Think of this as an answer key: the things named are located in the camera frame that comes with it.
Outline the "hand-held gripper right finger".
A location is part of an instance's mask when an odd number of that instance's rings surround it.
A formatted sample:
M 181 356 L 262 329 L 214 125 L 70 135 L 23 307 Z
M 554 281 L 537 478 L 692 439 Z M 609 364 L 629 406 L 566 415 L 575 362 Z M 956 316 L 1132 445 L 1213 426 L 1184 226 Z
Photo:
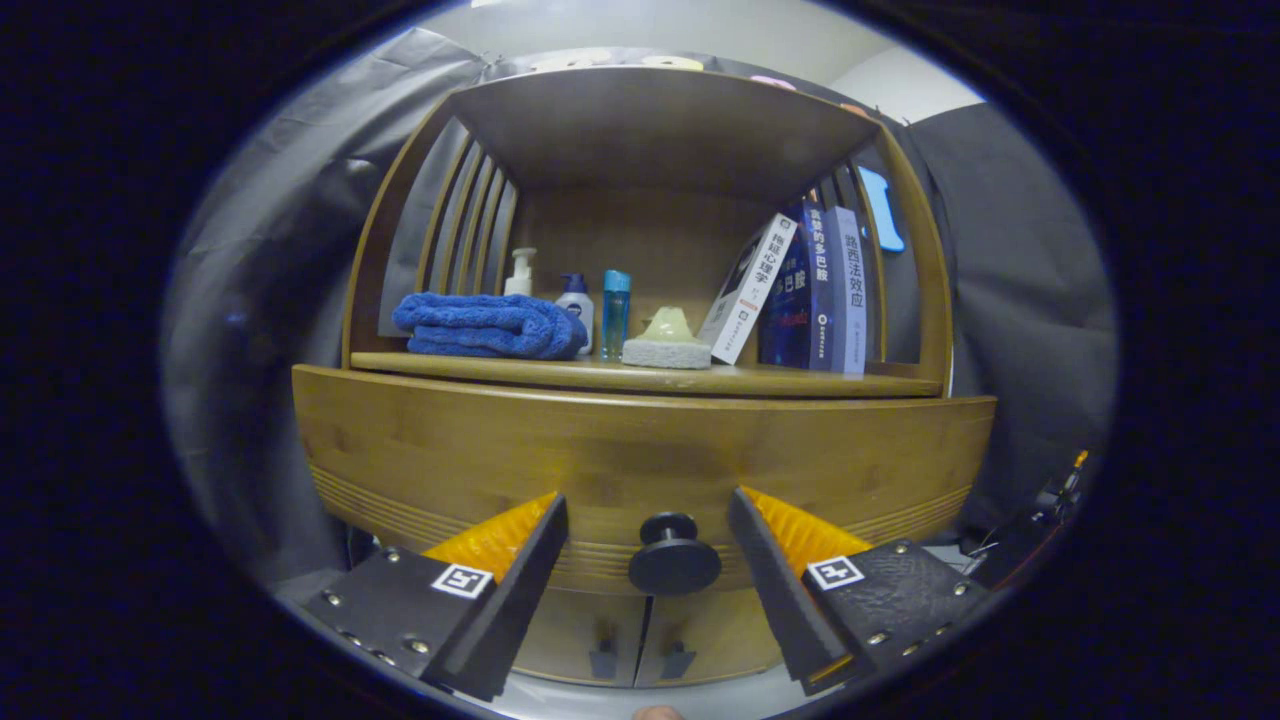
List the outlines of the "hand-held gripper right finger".
M 989 589 L 910 539 L 872 544 L 739 487 L 728 524 L 805 694 L 899 671 L 972 625 Z

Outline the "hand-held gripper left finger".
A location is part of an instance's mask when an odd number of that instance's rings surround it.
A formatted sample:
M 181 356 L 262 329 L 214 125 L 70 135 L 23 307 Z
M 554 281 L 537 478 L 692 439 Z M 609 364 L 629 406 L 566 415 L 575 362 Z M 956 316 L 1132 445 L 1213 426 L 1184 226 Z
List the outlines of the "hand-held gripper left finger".
M 307 615 L 393 669 L 492 701 L 568 537 L 552 492 L 426 551 L 387 547 L 303 602 Z

